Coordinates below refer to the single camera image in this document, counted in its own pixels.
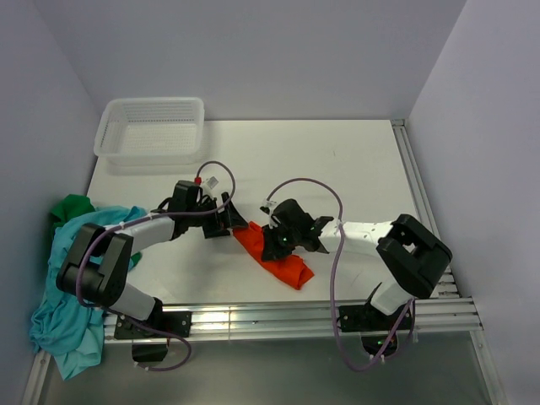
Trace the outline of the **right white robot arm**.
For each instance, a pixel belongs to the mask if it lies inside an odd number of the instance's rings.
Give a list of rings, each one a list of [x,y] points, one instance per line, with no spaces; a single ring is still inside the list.
[[[375,288],[364,311],[367,323],[376,329],[386,327],[411,299],[430,298],[453,258],[451,250],[409,214],[379,223],[314,219],[292,198],[280,204],[266,202],[261,210],[269,217],[262,228],[264,262],[291,257],[298,247],[381,258],[391,277]]]

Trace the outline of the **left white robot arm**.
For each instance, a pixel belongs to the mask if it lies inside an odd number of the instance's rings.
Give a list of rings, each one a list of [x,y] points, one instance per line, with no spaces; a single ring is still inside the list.
[[[230,235],[248,227],[228,192],[219,202],[212,195],[214,179],[178,181],[167,197],[147,216],[129,224],[105,227],[84,224],[76,234],[56,278],[64,293],[134,320],[145,337],[161,333],[165,325],[163,303],[127,281],[132,256],[140,251],[202,229],[206,239]]]

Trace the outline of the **orange t shirt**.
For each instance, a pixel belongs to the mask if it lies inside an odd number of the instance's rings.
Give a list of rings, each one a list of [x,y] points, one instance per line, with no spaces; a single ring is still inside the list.
[[[258,224],[250,222],[247,228],[233,229],[233,236],[262,268],[289,287],[301,290],[307,282],[314,278],[313,271],[301,257],[296,255],[277,261],[264,262],[262,260],[263,231]]]

